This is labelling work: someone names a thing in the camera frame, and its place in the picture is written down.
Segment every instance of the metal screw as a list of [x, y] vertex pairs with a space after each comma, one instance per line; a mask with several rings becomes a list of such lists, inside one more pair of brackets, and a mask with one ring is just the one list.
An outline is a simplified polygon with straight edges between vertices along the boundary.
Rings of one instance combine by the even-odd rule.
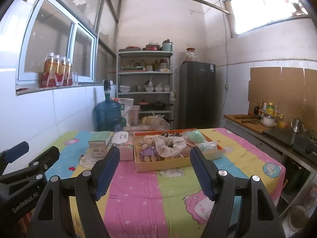
[[56, 182], [58, 180], [58, 176], [52, 176], [51, 182]]
[[85, 170], [83, 171], [83, 176], [90, 176], [91, 175], [91, 171], [90, 170]]
[[221, 176], [226, 176], [228, 173], [226, 170], [219, 170], [218, 174], [220, 174]]
[[252, 179], [253, 179], [253, 181], [259, 181], [260, 180], [259, 176], [252, 176]]

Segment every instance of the refrigerator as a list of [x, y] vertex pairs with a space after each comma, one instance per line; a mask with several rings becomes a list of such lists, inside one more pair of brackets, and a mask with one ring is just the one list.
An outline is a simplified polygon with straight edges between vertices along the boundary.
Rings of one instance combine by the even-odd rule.
[[178, 129], [207, 129], [215, 122], [214, 64], [188, 61], [180, 66]]

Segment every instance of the bottle cap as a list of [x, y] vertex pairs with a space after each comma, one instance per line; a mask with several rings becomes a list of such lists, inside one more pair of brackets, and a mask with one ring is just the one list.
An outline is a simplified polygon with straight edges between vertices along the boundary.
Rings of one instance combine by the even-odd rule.
[[110, 81], [109, 80], [104, 80], [103, 81], [103, 90], [110, 90]]

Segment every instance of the textured blue grip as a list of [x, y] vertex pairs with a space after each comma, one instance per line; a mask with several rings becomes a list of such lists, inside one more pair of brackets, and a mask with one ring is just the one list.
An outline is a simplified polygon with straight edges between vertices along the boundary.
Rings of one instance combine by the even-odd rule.
[[203, 162], [197, 155], [194, 149], [191, 149], [190, 152], [191, 165], [194, 168], [195, 174], [199, 181], [202, 192], [207, 196], [211, 201], [215, 200], [215, 193], [212, 190], [212, 179], [208, 174]]
[[15, 145], [13, 148], [10, 148], [5, 152], [4, 161], [6, 163], [14, 162], [19, 157], [27, 153], [29, 148], [29, 144], [26, 141], [22, 141], [20, 144]]
[[112, 177], [115, 174], [117, 166], [120, 161], [120, 151], [118, 148], [114, 151], [111, 157], [108, 159], [107, 164], [104, 166], [101, 174], [97, 180], [97, 189], [94, 193], [95, 200], [98, 201], [104, 195], [106, 195], [109, 188]]

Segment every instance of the wooden cutting board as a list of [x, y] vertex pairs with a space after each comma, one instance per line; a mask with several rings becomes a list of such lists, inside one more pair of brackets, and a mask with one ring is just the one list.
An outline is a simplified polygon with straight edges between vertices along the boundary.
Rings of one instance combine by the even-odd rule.
[[263, 134], [263, 132], [265, 130], [269, 129], [269, 128], [265, 127], [262, 123], [259, 123], [259, 124], [252, 124], [252, 123], [249, 123], [249, 122], [242, 123], [241, 121], [243, 119], [235, 119], [235, 114], [225, 114], [224, 118], [227, 118], [227, 119], [229, 119], [231, 121], [234, 121], [234, 122], [236, 122], [236, 123], [248, 128], [249, 130], [254, 131], [254, 132], [258, 133], [258, 134]]

